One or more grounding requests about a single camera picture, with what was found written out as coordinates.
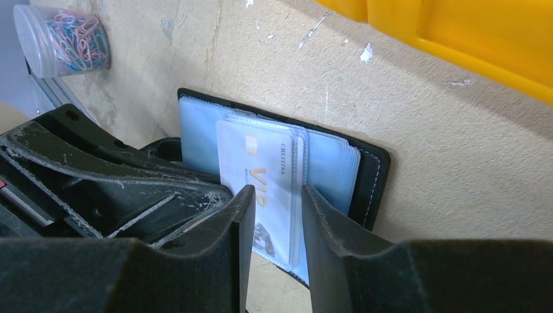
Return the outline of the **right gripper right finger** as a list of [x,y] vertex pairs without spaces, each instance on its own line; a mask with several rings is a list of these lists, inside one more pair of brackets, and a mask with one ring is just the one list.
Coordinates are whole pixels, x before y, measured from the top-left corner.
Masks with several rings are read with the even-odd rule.
[[552,242],[391,243],[302,188],[314,312],[551,312]]

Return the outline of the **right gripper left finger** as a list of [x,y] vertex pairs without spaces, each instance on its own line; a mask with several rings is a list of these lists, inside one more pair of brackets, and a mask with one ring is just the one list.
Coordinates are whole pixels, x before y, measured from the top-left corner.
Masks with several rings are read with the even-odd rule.
[[1,240],[2,312],[244,312],[254,188],[179,236]]

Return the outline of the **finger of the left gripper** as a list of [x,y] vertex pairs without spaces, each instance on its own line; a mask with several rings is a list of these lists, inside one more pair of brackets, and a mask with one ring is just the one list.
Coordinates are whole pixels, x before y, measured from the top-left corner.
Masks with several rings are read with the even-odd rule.
[[72,104],[43,113],[33,121],[71,146],[116,165],[220,182],[213,174],[183,165],[181,139],[177,137],[162,138],[137,149],[112,136]]
[[30,121],[1,136],[1,235],[133,237],[161,246],[223,208],[220,184],[116,165]]

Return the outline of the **black leather card holder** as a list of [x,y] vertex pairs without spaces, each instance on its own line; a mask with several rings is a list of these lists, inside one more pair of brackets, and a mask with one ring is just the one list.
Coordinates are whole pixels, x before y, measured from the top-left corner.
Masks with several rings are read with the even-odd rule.
[[227,115],[274,121],[307,137],[306,184],[313,186],[333,207],[367,230],[372,230],[380,208],[389,170],[390,154],[383,148],[310,123],[205,95],[191,89],[177,91],[179,137],[167,137],[143,151],[184,167],[215,175],[215,122]]

